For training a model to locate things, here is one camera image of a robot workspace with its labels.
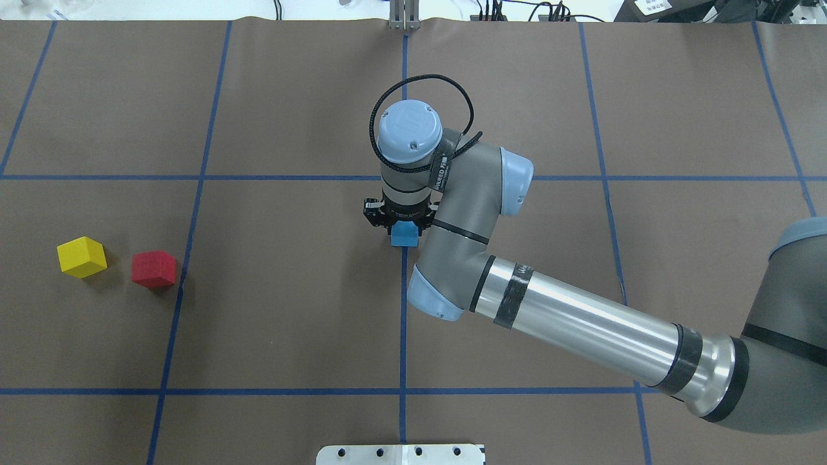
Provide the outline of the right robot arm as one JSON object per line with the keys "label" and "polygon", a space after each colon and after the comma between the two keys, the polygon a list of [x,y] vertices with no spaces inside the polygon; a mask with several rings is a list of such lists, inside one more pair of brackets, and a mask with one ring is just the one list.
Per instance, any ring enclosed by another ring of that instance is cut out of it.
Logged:
{"label": "right robot arm", "polygon": [[532,162],[444,127],[416,99],[375,107],[376,209],[387,229],[428,236],[407,297],[438,320],[466,313],[537,338],[667,395],[712,424],[759,435],[825,429],[825,217],[783,230],[738,335],[704,333],[494,254],[504,217],[525,206]]}

